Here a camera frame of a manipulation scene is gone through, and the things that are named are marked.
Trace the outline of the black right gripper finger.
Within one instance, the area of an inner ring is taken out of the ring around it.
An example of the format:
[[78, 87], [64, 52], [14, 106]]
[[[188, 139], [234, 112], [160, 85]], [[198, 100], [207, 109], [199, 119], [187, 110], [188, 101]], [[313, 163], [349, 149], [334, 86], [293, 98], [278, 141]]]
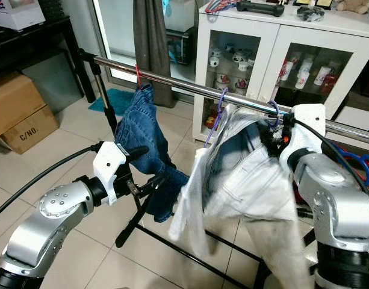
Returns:
[[279, 143], [274, 136], [274, 130], [266, 126], [259, 126], [259, 140], [272, 158], [280, 156]]

